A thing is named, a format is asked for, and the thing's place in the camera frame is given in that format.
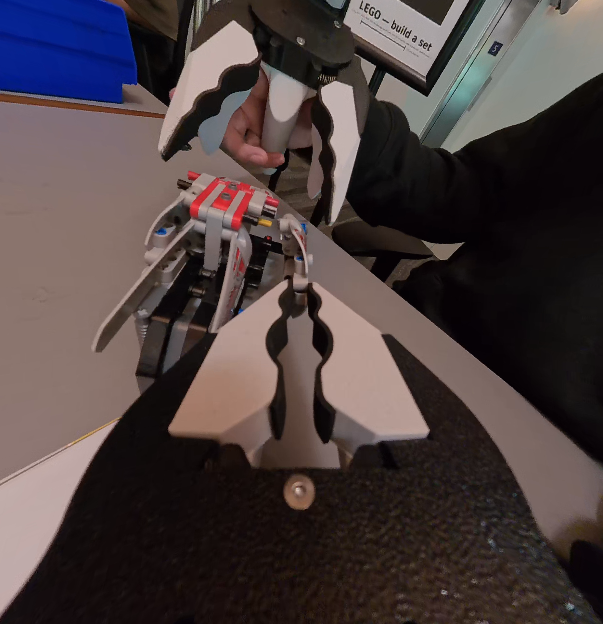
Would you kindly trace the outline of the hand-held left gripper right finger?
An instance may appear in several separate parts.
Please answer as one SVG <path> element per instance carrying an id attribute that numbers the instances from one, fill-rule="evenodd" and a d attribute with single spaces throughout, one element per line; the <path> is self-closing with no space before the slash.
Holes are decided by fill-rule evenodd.
<path id="1" fill-rule="evenodd" d="M 430 429 L 382 334 L 318 283 L 309 283 L 312 345 L 321 360 L 314 376 L 313 419 L 341 464 L 360 447 L 425 439 Z"/>

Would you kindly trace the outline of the person's right hand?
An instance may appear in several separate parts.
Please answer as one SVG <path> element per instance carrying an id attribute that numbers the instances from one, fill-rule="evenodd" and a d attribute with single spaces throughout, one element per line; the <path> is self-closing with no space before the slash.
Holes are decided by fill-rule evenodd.
<path id="1" fill-rule="evenodd" d="M 263 169 L 277 168 L 285 160 L 282 153 L 268 152 L 262 147 L 268 92 L 268 78 L 261 69 L 248 98 L 231 116 L 222 141 L 222 149 L 236 162 Z"/>

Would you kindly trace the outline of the grey red brick truck model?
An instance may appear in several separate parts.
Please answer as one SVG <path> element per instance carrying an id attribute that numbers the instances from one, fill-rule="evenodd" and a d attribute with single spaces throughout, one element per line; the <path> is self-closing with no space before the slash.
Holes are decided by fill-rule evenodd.
<path id="1" fill-rule="evenodd" d="M 103 321 L 92 351 L 101 353 L 130 320 L 140 345 L 135 376 L 145 388 L 208 334 L 236 316 L 256 289 L 273 248 L 250 234 L 272 226 L 279 200 L 225 176 L 189 172 L 180 194 L 151 225 L 145 266 Z"/>

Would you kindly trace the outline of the blue plastic bin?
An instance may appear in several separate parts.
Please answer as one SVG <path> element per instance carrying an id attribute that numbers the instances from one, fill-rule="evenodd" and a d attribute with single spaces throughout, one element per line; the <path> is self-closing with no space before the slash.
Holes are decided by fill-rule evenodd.
<path id="1" fill-rule="evenodd" d="M 123 102 L 138 83 L 124 11 L 106 1 L 0 1 L 0 90 Z"/>

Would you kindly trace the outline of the black framed marker sign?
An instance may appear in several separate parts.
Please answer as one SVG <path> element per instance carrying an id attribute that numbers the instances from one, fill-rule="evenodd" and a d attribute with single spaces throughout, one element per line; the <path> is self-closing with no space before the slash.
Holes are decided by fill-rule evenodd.
<path id="1" fill-rule="evenodd" d="M 484 1 L 350 1 L 356 53 L 428 96 Z"/>

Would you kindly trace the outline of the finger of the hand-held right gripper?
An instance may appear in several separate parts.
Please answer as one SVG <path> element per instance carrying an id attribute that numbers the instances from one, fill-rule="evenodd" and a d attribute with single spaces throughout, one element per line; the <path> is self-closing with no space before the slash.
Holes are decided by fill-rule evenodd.
<path id="1" fill-rule="evenodd" d="M 371 94 L 360 64 L 349 64 L 319 88 L 311 108 L 312 161 L 307 191 L 320 195 L 319 219 L 332 225 L 346 199 Z"/>
<path id="2" fill-rule="evenodd" d="M 233 114 L 259 80 L 261 55 L 250 31 L 231 21 L 189 53 L 160 131 L 164 161 L 199 138 L 212 154 Z"/>

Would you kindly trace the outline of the grey brick side beam assembly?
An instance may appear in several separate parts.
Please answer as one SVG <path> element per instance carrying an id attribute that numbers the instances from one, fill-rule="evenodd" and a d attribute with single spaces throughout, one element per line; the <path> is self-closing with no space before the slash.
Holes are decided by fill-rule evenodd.
<path id="1" fill-rule="evenodd" d="M 284 256 L 283 274 L 292 282 L 295 304 L 304 308 L 307 304 L 308 270 L 313 261 L 307 249 L 307 225 L 292 214 L 284 214 L 278 220 L 278 227 Z"/>

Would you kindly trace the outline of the grey desk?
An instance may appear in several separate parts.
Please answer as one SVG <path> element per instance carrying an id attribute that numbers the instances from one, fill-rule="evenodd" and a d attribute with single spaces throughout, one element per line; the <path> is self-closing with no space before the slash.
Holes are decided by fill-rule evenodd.
<path id="1" fill-rule="evenodd" d="M 134 283 L 144 237 L 188 170 L 262 185 L 222 152 L 163 162 L 161 115 L 0 98 L 0 481 L 119 417 L 136 398 L 137 339 L 91 343 Z M 393 335 L 469 408 L 562 557 L 603 545 L 603 467 L 322 232 L 313 279 Z"/>

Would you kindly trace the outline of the person's right forearm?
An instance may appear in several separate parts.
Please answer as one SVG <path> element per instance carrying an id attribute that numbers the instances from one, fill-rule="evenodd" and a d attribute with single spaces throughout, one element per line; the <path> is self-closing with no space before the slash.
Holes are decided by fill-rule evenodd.
<path id="1" fill-rule="evenodd" d="M 423 145 L 399 107 L 371 97 L 346 199 L 370 225 L 435 243 L 518 215 L 593 212 L 603 205 L 603 73 L 453 153 Z"/>

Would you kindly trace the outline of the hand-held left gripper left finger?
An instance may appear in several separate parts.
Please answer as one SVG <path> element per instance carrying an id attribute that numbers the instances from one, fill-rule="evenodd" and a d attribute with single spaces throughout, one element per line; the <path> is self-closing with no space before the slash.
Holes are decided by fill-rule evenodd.
<path id="1" fill-rule="evenodd" d="M 260 465 L 265 443 L 275 436 L 269 406 L 278 381 L 266 338 L 290 286 L 280 282 L 219 329 L 169 425 L 171 436 L 237 445 L 250 465 Z"/>

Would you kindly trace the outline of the white sheet yellow edge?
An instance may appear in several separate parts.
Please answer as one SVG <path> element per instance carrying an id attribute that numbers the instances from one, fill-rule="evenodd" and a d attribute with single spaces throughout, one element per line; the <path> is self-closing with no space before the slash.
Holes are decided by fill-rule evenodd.
<path id="1" fill-rule="evenodd" d="M 0 616 L 48 550 L 81 477 L 117 422 L 0 480 Z"/>

